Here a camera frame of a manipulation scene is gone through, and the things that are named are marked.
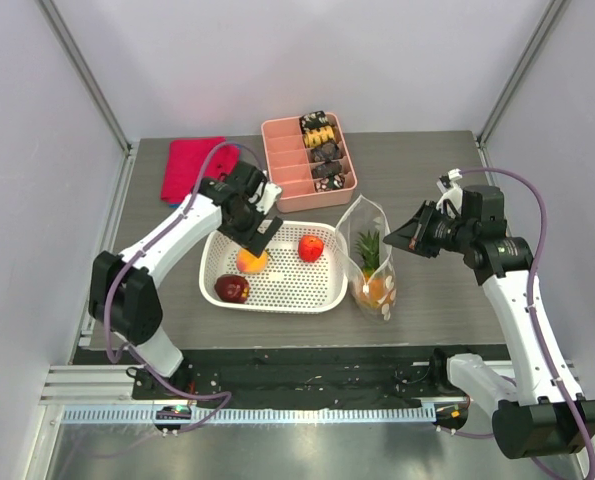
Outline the yellow orange peach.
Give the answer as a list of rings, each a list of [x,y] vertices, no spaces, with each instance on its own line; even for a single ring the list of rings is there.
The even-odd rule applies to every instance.
[[[268,261],[267,251],[264,251],[260,256],[255,256],[248,250],[240,249],[236,256],[236,268],[242,274],[258,274],[266,268]]]

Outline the clear polka dot zip bag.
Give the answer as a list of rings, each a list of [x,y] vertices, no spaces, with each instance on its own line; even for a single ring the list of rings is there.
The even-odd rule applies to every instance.
[[[390,233],[383,208],[359,195],[335,227],[335,249],[348,288],[362,314],[389,322],[397,301],[392,248],[383,240]]]

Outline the bright red apple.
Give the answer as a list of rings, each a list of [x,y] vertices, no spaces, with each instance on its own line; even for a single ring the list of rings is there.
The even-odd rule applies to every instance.
[[[298,255],[303,262],[314,263],[323,254],[325,244],[315,235],[304,235],[298,244]]]

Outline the orange toy pineapple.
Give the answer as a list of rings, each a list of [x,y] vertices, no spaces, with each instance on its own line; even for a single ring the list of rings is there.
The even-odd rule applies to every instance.
[[[357,288],[360,305],[373,310],[385,311],[395,300],[394,277],[388,272],[377,273],[382,265],[380,256],[380,232],[367,230],[358,234],[356,253],[361,260],[360,270],[363,285]]]

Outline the dark red apple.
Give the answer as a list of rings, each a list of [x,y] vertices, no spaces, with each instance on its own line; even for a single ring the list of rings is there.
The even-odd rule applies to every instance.
[[[214,284],[214,291],[223,302],[244,304],[250,296],[250,284],[239,275],[221,275]]]

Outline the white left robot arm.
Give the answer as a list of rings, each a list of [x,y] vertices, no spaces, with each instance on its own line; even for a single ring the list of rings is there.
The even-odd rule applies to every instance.
[[[266,223],[282,188],[257,167],[238,162],[223,179],[203,178],[181,205],[143,239],[118,254],[103,251],[92,267],[89,314],[103,325],[107,355],[116,362],[111,337],[157,372],[156,388],[167,398],[182,397],[190,385],[181,368],[183,354],[163,328],[159,286],[172,268],[214,232],[260,255],[282,226]]]

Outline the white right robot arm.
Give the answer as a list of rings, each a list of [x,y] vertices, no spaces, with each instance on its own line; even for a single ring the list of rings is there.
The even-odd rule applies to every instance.
[[[458,354],[433,365],[428,380],[442,395],[457,389],[491,419],[493,436],[509,459],[576,454],[595,434],[595,400],[586,399],[548,324],[533,255],[507,233],[504,195],[490,185],[447,190],[388,234],[385,244],[434,258],[459,253],[475,275],[502,328],[515,377],[504,379],[480,356]]]

